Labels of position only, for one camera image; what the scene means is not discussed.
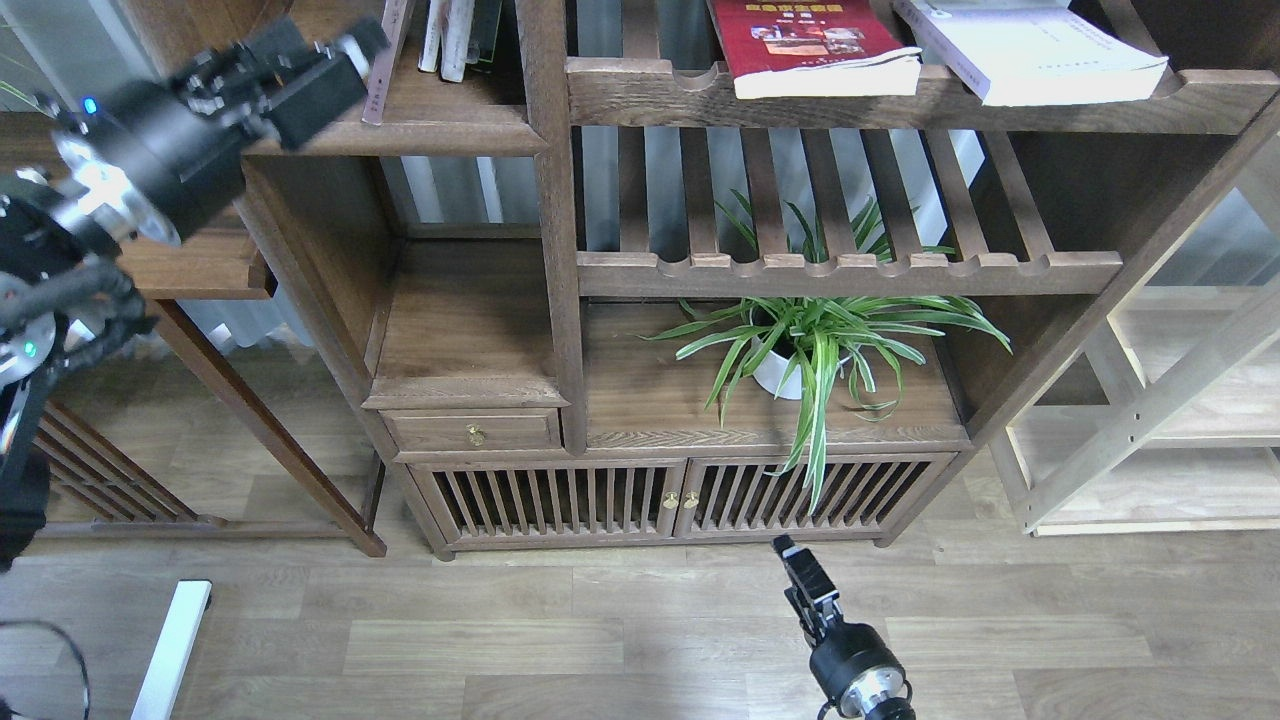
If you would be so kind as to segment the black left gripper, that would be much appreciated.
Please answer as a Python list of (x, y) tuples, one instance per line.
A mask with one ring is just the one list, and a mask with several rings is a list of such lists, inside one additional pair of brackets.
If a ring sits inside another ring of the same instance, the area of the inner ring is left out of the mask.
[(133, 79), (92, 111), (63, 115), (54, 146), (131, 232), (179, 245), (243, 191), (243, 149), (269, 135), (285, 151), (302, 149), (364, 101), (365, 78), (389, 46), (370, 15), (319, 44), (280, 17), (164, 82)]

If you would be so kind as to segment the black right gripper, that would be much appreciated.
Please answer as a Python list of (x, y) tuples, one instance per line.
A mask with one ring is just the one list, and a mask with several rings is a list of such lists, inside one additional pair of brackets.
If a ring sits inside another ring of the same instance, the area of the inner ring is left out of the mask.
[(827, 697), (819, 711), (833, 708), (845, 719), (908, 719), (909, 688), (901, 662), (876, 629), (846, 623), (838, 591), (813, 552), (790, 536), (772, 541), (791, 587), (783, 594), (795, 610), (812, 647), (809, 667)]

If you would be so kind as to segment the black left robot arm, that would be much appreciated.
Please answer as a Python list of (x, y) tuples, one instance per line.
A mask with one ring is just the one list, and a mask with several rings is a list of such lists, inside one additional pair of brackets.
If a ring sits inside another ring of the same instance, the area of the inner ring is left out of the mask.
[(4, 571), (47, 521), (51, 471), (31, 448), (52, 387), (155, 327), (119, 265), (122, 245), (183, 245), (244, 192), (246, 149), (262, 138), (305, 147), (366, 99), (389, 45), (370, 15), (316, 44), (282, 17), (77, 110), (38, 96), (70, 174), (59, 184), (35, 167), (3, 177)]

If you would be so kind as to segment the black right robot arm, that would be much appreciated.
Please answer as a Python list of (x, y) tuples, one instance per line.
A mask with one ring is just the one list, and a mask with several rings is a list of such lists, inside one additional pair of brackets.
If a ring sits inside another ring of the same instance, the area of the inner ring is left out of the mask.
[(826, 703), (846, 719), (914, 719), (913, 688), (901, 662), (876, 629), (847, 623), (838, 591), (810, 550), (782, 534), (772, 541), (788, 574), (783, 594), (794, 607), (812, 648), (809, 667)]

